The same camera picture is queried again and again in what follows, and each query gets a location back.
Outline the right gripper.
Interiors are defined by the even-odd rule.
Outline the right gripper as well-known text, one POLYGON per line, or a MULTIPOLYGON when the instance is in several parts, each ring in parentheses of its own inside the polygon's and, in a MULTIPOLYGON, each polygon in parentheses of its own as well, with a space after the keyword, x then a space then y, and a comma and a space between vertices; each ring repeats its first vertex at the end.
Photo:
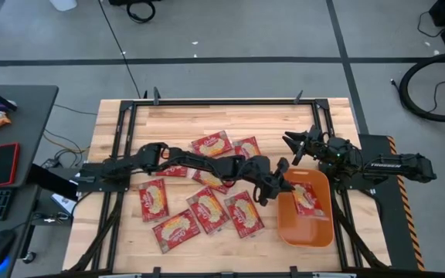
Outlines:
POLYGON ((301 133, 285 131, 284 134, 286 136, 283 138, 284 142, 295 155, 293 165, 298 165, 304 155, 316 158, 322 151, 323 134, 315 125, 312 125, 309 131, 301 133))

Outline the red smartphone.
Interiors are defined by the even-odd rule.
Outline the red smartphone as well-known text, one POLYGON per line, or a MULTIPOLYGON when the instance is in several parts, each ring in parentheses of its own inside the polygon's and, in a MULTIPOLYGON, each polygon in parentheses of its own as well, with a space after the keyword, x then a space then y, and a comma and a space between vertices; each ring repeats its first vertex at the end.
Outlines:
POLYGON ((0 186, 11 185, 14 182, 18 159, 18 143, 0 145, 0 186))

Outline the black panel with hazard stripe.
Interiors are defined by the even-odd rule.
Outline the black panel with hazard stripe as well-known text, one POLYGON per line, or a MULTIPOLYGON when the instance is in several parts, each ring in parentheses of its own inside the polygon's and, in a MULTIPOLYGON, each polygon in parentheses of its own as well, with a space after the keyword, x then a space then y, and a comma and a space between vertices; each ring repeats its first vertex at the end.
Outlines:
MULTIPOLYGON (((397 154, 393 137, 361 134, 362 153, 369 160, 378 154, 397 154)), ((390 176, 373 189, 362 189, 377 201, 379 218, 392 267, 400 270, 425 270, 413 213, 401 175, 390 176)))

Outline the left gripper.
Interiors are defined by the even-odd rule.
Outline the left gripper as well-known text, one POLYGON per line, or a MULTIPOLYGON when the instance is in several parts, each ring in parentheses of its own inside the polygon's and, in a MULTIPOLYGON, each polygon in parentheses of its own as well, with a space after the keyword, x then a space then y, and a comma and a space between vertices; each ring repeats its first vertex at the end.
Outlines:
POLYGON ((259 174, 256 187, 253 192, 255 202, 266 206, 269 199, 276 199, 280 193, 292 192, 294 186, 287 181, 286 172, 289 163, 286 158, 281 158, 277 163, 277 169, 273 173, 259 174))

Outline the black flat box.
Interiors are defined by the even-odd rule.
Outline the black flat box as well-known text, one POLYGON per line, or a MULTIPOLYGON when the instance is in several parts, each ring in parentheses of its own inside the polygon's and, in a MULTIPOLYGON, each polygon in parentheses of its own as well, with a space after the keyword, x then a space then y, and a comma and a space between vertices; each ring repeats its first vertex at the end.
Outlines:
POLYGON ((61 178, 45 168, 33 164, 29 170, 27 178, 28 183, 37 184, 45 190, 61 195, 69 200, 77 201, 77 185, 70 182, 69 179, 61 178))

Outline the black office desk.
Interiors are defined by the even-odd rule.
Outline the black office desk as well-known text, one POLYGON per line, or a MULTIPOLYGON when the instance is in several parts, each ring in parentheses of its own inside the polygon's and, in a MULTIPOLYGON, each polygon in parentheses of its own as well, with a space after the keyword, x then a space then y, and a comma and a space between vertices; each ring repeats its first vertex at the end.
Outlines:
POLYGON ((11 276, 12 268, 25 242, 29 220, 36 207, 40 187, 28 184, 26 179, 57 94, 57 86, 0 85, 0 95, 17 104, 17 110, 8 114, 12 122, 0 127, 0 145, 19 144, 15 181, 11 185, 15 189, 14 198, 6 219, 0 221, 0 231, 14 229, 16 237, 8 259, 0 268, 0 278, 11 276))

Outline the orange plastic basket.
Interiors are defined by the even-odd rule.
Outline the orange plastic basket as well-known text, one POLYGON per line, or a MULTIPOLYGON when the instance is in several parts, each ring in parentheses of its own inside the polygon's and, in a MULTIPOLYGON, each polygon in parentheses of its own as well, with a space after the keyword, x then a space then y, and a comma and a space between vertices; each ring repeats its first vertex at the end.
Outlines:
POLYGON ((328 179, 317 170, 292 168, 285 178, 292 184, 310 185, 312 197, 324 213, 323 217, 300 215, 290 192, 277 199, 277 231, 283 241, 292 246, 326 247, 334 239, 331 193, 328 179))

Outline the black aluminium table frame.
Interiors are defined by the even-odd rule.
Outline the black aluminium table frame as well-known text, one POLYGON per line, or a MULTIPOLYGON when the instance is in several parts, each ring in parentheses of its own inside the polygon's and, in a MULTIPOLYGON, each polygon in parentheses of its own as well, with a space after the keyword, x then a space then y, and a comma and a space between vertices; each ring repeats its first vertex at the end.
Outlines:
MULTIPOLYGON (((291 152, 283 142, 285 131, 305 131, 314 124, 331 125, 334 132, 352 143, 358 135, 352 110, 345 98, 332 98, 329 108, 317 103, 290 99, 161 100, 153 105, 142 100, 131 111, 124 100, 102 100, 98 110, 88 158, 99 162, 113 151, 136 152, 149 142, 163 141, 187 148, 193 140, 225 131, 232 140, 255 137, 262 153, 277 163, 291 152)), ((279 236, 277 203, 272 201, 258 212, 265 225, 255 236, 241 239, 232 223, 211 235, 201 233, 162 253, 152 224, 141 219, 138 191, 124 194, 121 220, 104 240, 100 266, 115 273, 257 273, 286 272, 296 266, 305 271, 335 271, 342 265, 362 263, 352 244, 328 241, 323 247, 292 246, 279 236)))

